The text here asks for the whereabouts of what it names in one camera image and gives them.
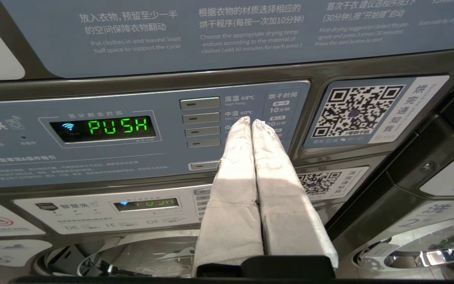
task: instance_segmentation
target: printed instructions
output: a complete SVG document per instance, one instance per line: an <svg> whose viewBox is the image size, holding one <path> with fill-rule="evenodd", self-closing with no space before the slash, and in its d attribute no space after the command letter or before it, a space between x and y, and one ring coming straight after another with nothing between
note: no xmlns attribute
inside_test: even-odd
<svg viewBox="0 0 454 284"><path fill-rule="evenodd" d="M2 3L47 69L67 78L454 49L448 0Z"/></svg>

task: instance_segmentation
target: digital display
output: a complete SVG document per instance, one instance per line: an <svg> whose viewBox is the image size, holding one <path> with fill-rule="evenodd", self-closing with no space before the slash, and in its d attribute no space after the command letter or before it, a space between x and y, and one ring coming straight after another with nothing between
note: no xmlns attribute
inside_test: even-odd
<svg viewBox="0 0 454 284"><path fill-rule="evenodd" d="M178 207L177 198L167 198L167 199L156 199L156 200L146 200L146 201L134 201L134 202L117 202L114 203L115 207L120 211L137 211L137 210L146 210L153 208L167 208L167 207Z"/></svg>
<svg viewBox="0 0 454 284"><path fill-rule="evenodd" d="M64 142L88 142L154 137L149 116L50 122Z"/></svg>

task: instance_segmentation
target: qr code sticker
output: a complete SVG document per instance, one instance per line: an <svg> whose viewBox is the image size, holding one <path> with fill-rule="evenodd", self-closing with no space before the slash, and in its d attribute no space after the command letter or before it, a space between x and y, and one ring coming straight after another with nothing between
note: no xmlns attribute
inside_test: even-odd
<svg viewBox="0 0 454 284"><path fill-rule="evenodd" d="M312 137L370 134L405 86L333 88Z"/></svg>
<svg viewBox="0 0 454 284"><path fill-rule="evenodd" d="M313 195L327 193L341 174L342 172L309 173L298 177L306 194Z"/></svg>

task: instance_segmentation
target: washing machine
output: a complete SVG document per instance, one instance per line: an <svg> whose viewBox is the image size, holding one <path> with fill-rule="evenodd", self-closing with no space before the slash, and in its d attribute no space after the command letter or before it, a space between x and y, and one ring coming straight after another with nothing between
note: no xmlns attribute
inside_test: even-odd
<svg viewBox="0 0 454 284"><path fill-rule="evenodd" d="M454 99L329 233L339 277L454 279Z"/></svg>
<svg viewBox="0 0 454 284"><path fill-rule="evenodd" d="M351 3L0 0L0 282L189 276L246 115L326 222L454 89L454 2Z"/></svg>

